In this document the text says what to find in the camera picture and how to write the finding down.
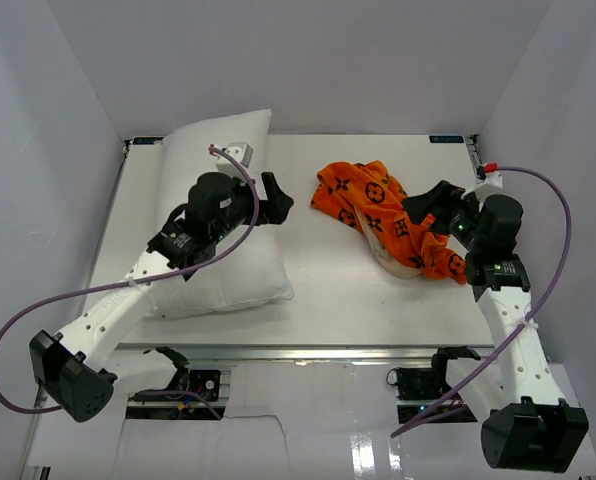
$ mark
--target red connector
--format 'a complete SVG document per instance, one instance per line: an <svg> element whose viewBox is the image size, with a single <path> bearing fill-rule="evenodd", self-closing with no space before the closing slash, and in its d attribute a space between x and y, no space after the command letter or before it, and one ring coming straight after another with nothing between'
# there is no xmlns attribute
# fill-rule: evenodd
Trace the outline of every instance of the red connector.
<svg viewBox="0 0 596 480"><path fill-rule="evenodd" d="M495 171L498 170L498 164L497 163L488 163L487 165L484 166L484 171L485 173L494 173Z"/></svg>

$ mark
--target white table surface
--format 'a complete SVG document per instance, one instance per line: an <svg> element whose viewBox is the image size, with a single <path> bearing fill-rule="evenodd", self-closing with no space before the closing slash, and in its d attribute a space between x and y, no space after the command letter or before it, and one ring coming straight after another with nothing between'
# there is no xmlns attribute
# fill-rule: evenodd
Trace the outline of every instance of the white table surface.
<svg viewBox="0 0 596 480"><path fill-rule="evenodd" d="M431 144L422 135L270 135L267 159L296 202L285 224L264 227L276 229L295 298L181 320L145 319L125 344L491 345L468 286L395 278L376 262L361 234L309 207L316 173L335 161L382 160L410 194L443 179L470 186L474 173L464 144ZM162 145L131 147L93 285L118 280L153 236L161 161Z"/></svg>

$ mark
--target orange fabric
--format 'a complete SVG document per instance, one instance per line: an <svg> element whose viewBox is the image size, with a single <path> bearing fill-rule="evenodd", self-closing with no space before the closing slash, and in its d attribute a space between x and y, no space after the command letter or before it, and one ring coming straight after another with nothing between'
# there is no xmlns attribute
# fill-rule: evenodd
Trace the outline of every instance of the orange fabric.
<svg viewBox="0 0 596 480"><path fill-rule="evenodd" d="M362 233L357 210L398 262L419 268L428 278L466 282L465 262L447 248L448 237L411 223L402 209L407 194L382 162L332 163L318 173L318 181L313 208Z"/></svg>

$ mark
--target white enclosure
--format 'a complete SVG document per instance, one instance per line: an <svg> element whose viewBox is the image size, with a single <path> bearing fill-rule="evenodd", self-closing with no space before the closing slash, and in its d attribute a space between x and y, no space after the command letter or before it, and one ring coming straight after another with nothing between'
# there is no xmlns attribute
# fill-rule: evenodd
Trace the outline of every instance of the white enclosure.
<svg viewBox="0 0 596 480"><path fill-rule="evenodd" d="M480 134L485 162L563 188L570 263L537 321L596 450L596 0L0 0L0 326L88 282L121 140L258 108L274 133ZM562 214L505 178L542 292ZM77 307L5 337L9 397L33 404L27 343ZM0 406L0 478L17 478L30 424Z"/></svg>

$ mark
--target black mount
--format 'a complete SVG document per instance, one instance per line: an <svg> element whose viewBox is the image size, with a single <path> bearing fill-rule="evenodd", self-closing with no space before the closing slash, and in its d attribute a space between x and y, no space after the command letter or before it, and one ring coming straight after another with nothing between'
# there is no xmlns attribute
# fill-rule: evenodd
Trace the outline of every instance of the black mount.
<svg viewBox="0 0 596 480"><path fill-rule="evenodd" d="M219 172L201 175L189 190L188 202L171 212L147 251L163 255L170 268L183 269L214 257L218 242L240 225L283 223L294 201L283 193L273 173L261 177L267 200L260 201L258 218L252 220L254 201L244 182Z"/></svg>
<svg viewBox="0 0 596 480"><path fill-rule="evenodd" d="M482 167L477 174L484 179ZM443 180L423 195L405 198L402 206L413 223L428 221L432 232L453 235L467 249L467 282L476 301L488 288L516 287L528 292L527 272L513 253L522 206L506 195L491 195L480 208L473 192L463 198L464 193L463 188ZM444 380L452 355L468 356L469 352L442 350L447 349L434 355L432 368ZM492 468L562 473L588 430L584 409L570 407L564 400L558 406L537 405L523 397L520 404L491 412L482 425L481 443Z"/></svg>
<svg viewBox="0 0 596 480"><path fill-rule="evenodd" d="M491 195L481 210L476 195L463 199L464 193L464 188L443 180L423 195L405 198L402 205L413 223L432 215L432 232L453 235L467 249L467 282L476 301L488 288L520 287L528 292L527 272L513 253L522 206L506 195Z"/></svg>
<svg viewBox="0 0 596 480"><path fill-rule="evenodd" d="M272 173L261 177L267 200L260 201L258 218L252 219L253 197L244 182L218 172L201 175L189 190L188 202L171 212L162 230L149 241L147 251L163 255L170 268L182 269L214 257L216 245L239 225L283 223L294 201L282 192ZM31 339L34 377L74 420L84 422L109 402L117 376L89 368L84 364L85 355L72 354L60 343L61 338L42 330ZM179 369L172 380L177 383L186 359L169 348L156 350Z"/></svg>

